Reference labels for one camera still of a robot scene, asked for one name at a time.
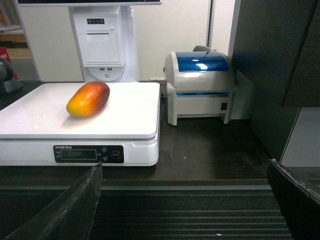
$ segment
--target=white scale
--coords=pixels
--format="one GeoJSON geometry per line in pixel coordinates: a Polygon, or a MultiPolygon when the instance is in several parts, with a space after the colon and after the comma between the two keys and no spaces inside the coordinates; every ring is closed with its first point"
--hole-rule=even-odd
{"type": "Polygon", "coordinates": [[[159,157],[160,85],[108,83],[105,108],[74,117],[84,83],[46,83],[0,111],[1,166],[152,166],[159,157]]]}

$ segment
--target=monitor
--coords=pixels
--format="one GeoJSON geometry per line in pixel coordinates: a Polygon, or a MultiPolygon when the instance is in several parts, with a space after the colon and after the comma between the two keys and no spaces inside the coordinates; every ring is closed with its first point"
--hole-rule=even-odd
{"type": "Polygon", "coordinates": [[[126,5],[160,5],[161,0],[18,0],[22,7],[62,6],[62,7],[95,7],[126,5]]]}

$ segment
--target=dark countertop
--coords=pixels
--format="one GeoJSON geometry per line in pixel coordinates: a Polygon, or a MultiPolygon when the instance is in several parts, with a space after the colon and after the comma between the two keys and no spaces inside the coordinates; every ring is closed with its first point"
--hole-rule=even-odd
{"type": "MultiPolygon", "coordinates": [[[[23,91],[0,96],[0,109],[41,85],[23,82],[23,91]]],[[[267,185],[269,155],[248,120],[224,125],[218,117],[179,118],[167,122],[161,99],[159,159],[154,166],[104,166],[103,186],[243,186],[267,185]]],[[[90,167],[0,166],[0,188],[68,187],[90,167]]]]}

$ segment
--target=mango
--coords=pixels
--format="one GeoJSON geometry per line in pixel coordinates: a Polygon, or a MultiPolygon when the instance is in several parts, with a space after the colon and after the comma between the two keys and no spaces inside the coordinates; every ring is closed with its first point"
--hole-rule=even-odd
{"type": "Polygon", "coordinates": [[[109,86],[102,81],[91,81],[80,87],[66,105],[69,114],[91,117],[100,112],[110,95],[109,86]]]}

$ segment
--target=receipt printer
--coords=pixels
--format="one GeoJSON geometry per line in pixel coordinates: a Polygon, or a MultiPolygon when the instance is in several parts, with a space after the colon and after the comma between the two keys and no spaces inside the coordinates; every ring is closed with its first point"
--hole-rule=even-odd
{"type": "Polygon", "coordinates": [[[235,70],[222,52],[171,52],[165,58],[164,76],[169,124],[198,117],[220,117],[229,123],[235,70]]]}

